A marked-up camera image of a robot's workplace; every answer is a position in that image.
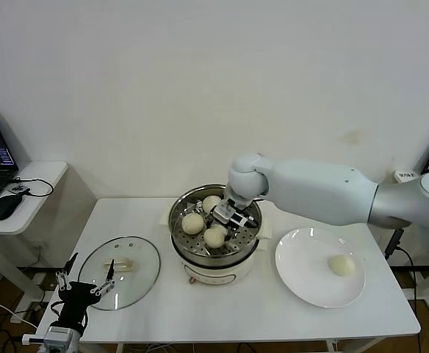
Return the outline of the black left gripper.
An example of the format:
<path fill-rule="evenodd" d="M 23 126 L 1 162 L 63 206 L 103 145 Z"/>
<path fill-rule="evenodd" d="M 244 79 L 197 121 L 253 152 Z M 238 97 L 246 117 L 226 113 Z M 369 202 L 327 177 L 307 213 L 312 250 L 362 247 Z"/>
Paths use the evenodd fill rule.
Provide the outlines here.
<path fill-rule="evenodd" d="M 78 252 L 74 253 L 64 267 L 56 272 L 58 296 L 63 301 L 58 321 L 64 324 L 81 324 L 87 308 L 98 302 L 97 296 L 105 296 L 115 286 L 114 259 L 109 264 L 105 280 L 100 285 L 70 281 L 69 275 L 77 256 Z"/>

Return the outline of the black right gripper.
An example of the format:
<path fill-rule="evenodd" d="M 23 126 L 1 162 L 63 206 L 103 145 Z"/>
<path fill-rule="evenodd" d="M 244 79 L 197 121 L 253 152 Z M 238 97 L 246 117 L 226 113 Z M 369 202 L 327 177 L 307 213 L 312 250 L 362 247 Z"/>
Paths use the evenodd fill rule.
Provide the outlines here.
<path fill-rule="evenodd" d="M 217 207 L 213 207 L 209 215 L 204 219 L 204 230 L 210 228 L 219 229 L 225 236 L 225 242 L 236 241 L 239 234 L 239 226 L 234 223 L 224 211 L 219 211 Z"/>

